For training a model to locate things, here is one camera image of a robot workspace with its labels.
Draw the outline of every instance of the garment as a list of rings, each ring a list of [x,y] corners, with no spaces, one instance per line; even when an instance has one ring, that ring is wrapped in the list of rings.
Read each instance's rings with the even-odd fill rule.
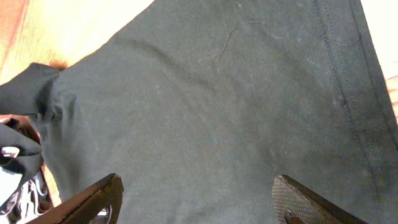
[[[279,174],[398,220],[397,125],[357,0],[156,1],[0,99],[31,115],[62,199],[121,176],[120,223],[277,223]]]

